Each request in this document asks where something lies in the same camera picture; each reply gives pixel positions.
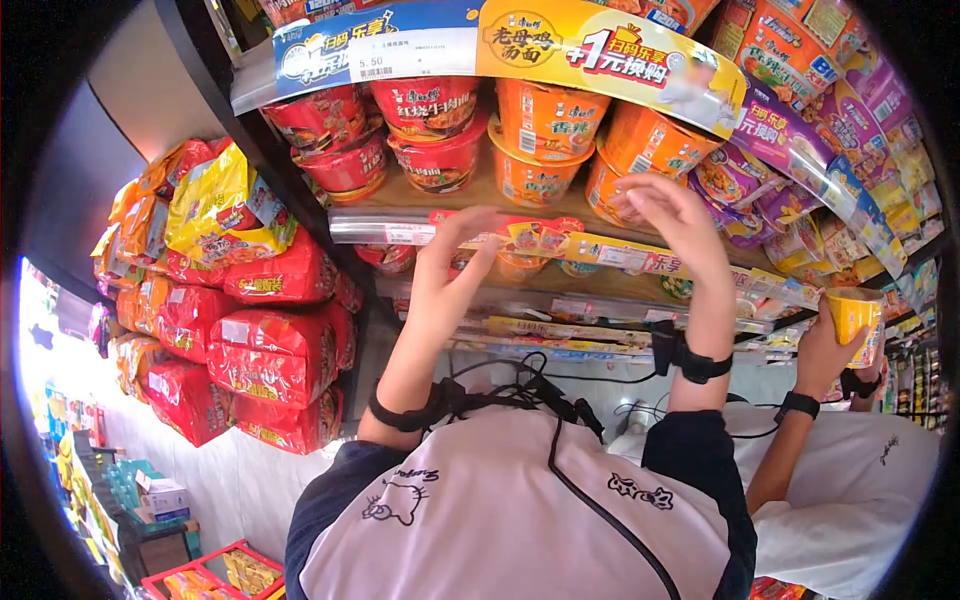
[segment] barcode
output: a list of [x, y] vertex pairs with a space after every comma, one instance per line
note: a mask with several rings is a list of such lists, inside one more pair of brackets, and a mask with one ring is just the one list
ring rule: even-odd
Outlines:
[[630, 165], [631, 173], [646, 173], [650, 170], [650, 161], [641, 155], [636, 155], [634, 164]]
[[537, 135], [533, 132], [520, 130], [520, 151], [533, 154], [537, 151]]
[[376, 69], [360, 69], [360, 79], [367, 79], [373, 77], [380, 77], [382, 75], [393, 75], [394, 68], [392, 66], [384, 66]]
[[884, 119], [890, 116], [891, 112], [893, 111], [890, 109], [890, 105], [886, 100], [884, 100], [882, 103], [880, 103], [880, 106], [874, 108], [874, 118], [882, 123]]

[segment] blue promotional banner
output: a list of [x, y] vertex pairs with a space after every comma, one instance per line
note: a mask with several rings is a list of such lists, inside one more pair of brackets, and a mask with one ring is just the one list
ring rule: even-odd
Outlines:
[[[418, 52], [435, 58], [453, 55], [464, 64], [454, 71], [472, 71], [482, 5], [483, 0], [389, 4], [277, 30], [273, 39], [277, 98], [384, 75], [425, 74], [413, 70]], [[370, 48], [372, 42], [378, 42], [378, 52], [369, 57], [372, 64], [359, 64], [365, 53], [357, 50]], [[358, 64], [350, 64], [351, 56]]]
[[850, 160], [840, 155], [827, 168], [827, 181], [818, 194], [830, 210], [856, 232], [894, 279], [903, 272], [906, 251], [887, 225], [887, 217], [853, 174]]

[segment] white shirt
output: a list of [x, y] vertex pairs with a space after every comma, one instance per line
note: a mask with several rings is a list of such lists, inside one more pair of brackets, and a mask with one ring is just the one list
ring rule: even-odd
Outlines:
[[[776, 408], [733, 402], [731, 435], [764, 433]], [[734, 439], [744, 490], [775, 434]], [[609, 452], [639, 460], [642, 435], [621, 436]], [[754, 514], [756, 576], [840, 600], [864, 598], [896, 557], [923, 505], [940, 438], [894, 415], [821, 411], [797, 462], [786, 501]]]
[[[440, 427], [316, 538], [306, 596], [667, 598], [653, 567], [549, 470], [556, 424], [489, 407]], [[650, 548], [682, 598], [712, 597], [730, 558], [713, 499], [569, 423], [556, 464]]]

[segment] floor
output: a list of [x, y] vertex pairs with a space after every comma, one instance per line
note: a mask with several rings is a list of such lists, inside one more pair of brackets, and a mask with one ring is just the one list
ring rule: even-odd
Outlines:
[[[368, 325], [367, 340], [376, 342], [360, 348], [360, 398], [369, 397], [372, 384], [389, 357], [389, 335], [386, 325], [377, 320]], [[282, 561], [294, 505], [303, 488], [329, 467], [337, 444], [309, 456], [296, 456], [231, 429], [195, 448], [157, 420], [149, 406], [124, 396], [115, 384], [113, 365], [101, 359], [89, 342], [64, 337], [58, 338], [57, 343], [61, 344], [60, 350], [71, 356], [69, 372], [59, 378], [89, 382], [89, 393], [106, 413], [108, 445], [125, 448], [129, 458], [149, 460], [157, 470], [189, 490], [190, 510], [200, 523], [204, 552], [246, 538], [258, 551]], [[485, 354], [462, 351], [450, 356], [455, 370], [487, 358]], [[445, 354], [437, 366], [436, 380], [449, 374], [450, 363]], [[552, 363], [545, 372], [638, 379], [650, 370], [652, 367], [646, 366]], [[792, 367], [757, 366], [739, 360], [732, 373], [731, 391], [757, 403], [782, 398], [794, 376]], [[467, 373], [459, 380], [468, 390], [482, 391], [513, 379], [511, 367], [494, 365]], [[669, 377], [655, 377], [643, 384], [624, 385], [555, 380], [569, 396], [585, 397], [597, 418], [610, 430], [622, 419], [614, 413], [619, 405], [638, 399], [654, 405], [667, 392], [669, 381]], [[664, 398], [660, 408], [668, 403], [669, 397]], [[359, 419], [363, 407], [364, 402], [350, 407], [350, 419]]]

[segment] red instant noodle cup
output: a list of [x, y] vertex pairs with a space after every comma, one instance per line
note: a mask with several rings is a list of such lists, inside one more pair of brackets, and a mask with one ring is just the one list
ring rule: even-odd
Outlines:
[[466, 131], [439, 142], [411, 142], [391, 134], [387, 143], [411, 185], [428, 194], [449, 194], [467, 187], [488, 118], [477, 114]]
[[380, 189], [386, 179], [383, 133], [369, 132], [342, 152], [294, 156], [294, 163], [306, 171], [333, 202], [363, 200]]
[[301, 155], [337, 152], [363, 136], [367, 117], [356, 85], [322, 89], [263, 108]]
[[411, 77], [370, 82], [370, 89], [396, 137], [435, 142], [469, 127], [479, 83], [476, 77]]

